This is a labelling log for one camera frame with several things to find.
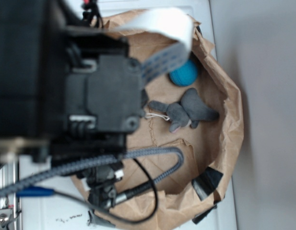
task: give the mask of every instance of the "blue connector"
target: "blue connector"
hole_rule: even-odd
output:
[[[54,189],[43,187],[29,187],[16,193],[17,197],[37,197],[37,196],[52,196],[55,194]]]

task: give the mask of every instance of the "crumpled paper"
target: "crumpled paper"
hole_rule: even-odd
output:
[[[112,29],[125,24],[142,12],[143,10],[128,11],[104,18],[105,28]],[[179,101],[188,88],[194,87],[203,101],[219,112],[220,117],[212,122],[202,121],[196,129],[182,128],[175,134],[168,131],[170,123],[159,117],[141,119],[140,128],[128,137],[128,148],[175,146],[183,151],[185,163],[177,172],[157,185],[159,209],[149,221],[139,225],[127,225],[96,213],[119,229],[171,230],[210,209],[215,202],[222,200],[225,196],[244,137],[241,93],[210,54],[214,45],[195,29],[200,23],[195,20],[193,22],[192,52],[197,58],[196,64],[202,69],[202,74],[189,87],[178,87],[167,75],[163,75],[147,85],[146,90],[150,100],[172,103]],[[130,56],[137,58],[140,62],[175,42],[162,35],[142,30],[109,35],[126,36],[130,44]],[[146,108],[146,111],[153,112],[149,108]],[[176,162],[176,158],[171,155],[144,157],[139,160],[153,177]],[[146,181],[144,174],[132,161],[123,163],[125,176],[116,184],[118,191],[132,188]],[[224,175],[214,193],[201,201],[191,185],[191,180],[208,166]],[[75,176],[72,179],[87,199],[88,192],[84,190],[81,181]],[[148,216],[153,208],[154,194],[148,192],[117,205],[110,212],[123,218],[137,220]]]

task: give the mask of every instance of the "stuffed toy ear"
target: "stuffed toy ear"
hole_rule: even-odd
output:
[[[190,127],[196,128],[198,127],[199,121],[192,121]]]
[[[170,133],[176,133],[181,128],[181,124],[179,122],[172,122],[169,128]]]
[[[194,88],[190,88],[185,92],[181,99],[181,106],[192,121],[213,121],[219,117],[219,113],[208,107]]]
[[[163,113],[167,112],[167,109],[169,106],[168,104],[157,102],[157,101],[150,101],[148,105],[151,109],[154,109]]]

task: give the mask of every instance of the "electrical wire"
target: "electrical wire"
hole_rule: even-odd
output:
[[[20,217],[20,214],[21,214],[21,213],[22,213],[22,211],[20,210],[20,211],[18,212],[17,216],[16,216],[14,219],[9,220],[8,224],[6,225],[6,230],[10,230],[10,229],[9,229],[9,225],[12,224],[12,223],[14,223],[14,222]]]
[[[155,183],[153,182],[153,179],[151,178],[151,176],[149,175],[149,173],[147,172],[147,170],[140,164],[140,162],[137,160],[137,159],[133,159],[137,164],[138,166],[142,169],[142,171],[144,172],[144,174],[146,174],[146,176],[148,177],[149,179],[149,183],[151,184],[151,187],[153,189],[153,192],[154,192],[154,195],[155,195],[155,204],[154,204],[154,209],[153,211],[151,212],[151,214],[143,219],[140,219],[140,220],[130,220],[130,219],[126,219],[126,218],[122,218],[122,217],[119,217],[119,216],[116,216],[114,214],[111,214],[109,213],[109,211],[107,211],[106,209],[103,209],[99,206],[96,206],[96,205],[93,205],[93,204],[90,204],[90,203],[86,203],[85,201],[77,198],[77,197],[74,197],[72,195],[69,195],[69,194],[66,194],[66,193],[62,193],[62,192],[58,192],[56,190],[54,190],[54,194],[56,195],[59,195],[59,196],[63,196],[63,197],[66,197],[66,198],[69,198],[73,201],[76,201],[80,204],[83,204],[83,205],[86,205],[88,206],[89,208],[93,209],[93,210],[96,210],[110,218],[113,218],[115,220],[118,220],[120,222],[123,222],[125,224],[140,224],[140,223],[143,223],[149,219],[151,219],[154,214],[157,212],[157,208],[158,208],[158,196],[157,196],[157,189],[156,189],[156,186],[155,186]]]
[[[169,121],[170,120],[170,117],[169,116],[161,115],[161,114],[155,114],[155,113],[146,113],[146,116],[144,118],[148,119],[148,118],[153,118],[153,117],[161,117],[165,121]]]
[[[156,155],[156,154],[163,155],[163,154],[170,154],[170,153],[175,153],[178,156],[178,161],[173,167],[171,167],[170,169],[168,169],[167,171],[160,174],[158,177],[156,177],[154,179],[154,183],[157,184],[162,179],[164,179],[168,175],[172,174],[179,167],[182,166],[183,161],[184,161],[184,157],[183,157],[183,153],[180,149],[175,148],[175,147],[138,149],[138,150],[133,150],[133,151],[127,152],[124,155],[124,159],[134,159],[134,158],[142,157],[142,156],[150,156],[150,155]],[[28,188],[40,181],[52,178],[54,176],[70,174],[70,173],[74,173],[74,172],[81,171],[81,170],[88,169],[88,168],[93,168],[93,167],[97,167],[97,166],[101,166],[101,165],[113,164],[113,163],[116,163],[119,161],[121,161],[121,160],[117,159],[115,157],[115,155],[102,155],[99,157],[88,158],[88,159],[83,159],[80,161],[67,163],[67,164],[52,168],[52,169],[44,171],[44,172],[34,174],[30,177],[24,178],[22,180],[17,181],[14,184],[11,184],[5,188],[0,189],[0,198],[5,197],[8,194],[12,194],[12,193],[16,193],[18,191],[21,191],[21,190]]]

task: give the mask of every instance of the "plush bunny toy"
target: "plush bunny toy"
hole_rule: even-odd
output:
[[[196,128],[199,121],[214,121],[219,117],[219,113],[209,108],[199,97],[196,89],[188,89],[180,102],[165,104],[151,101],[149,107],[159,112],[167,113],[170,118],[171,133],[177,132],[181,127],[191,126]]]

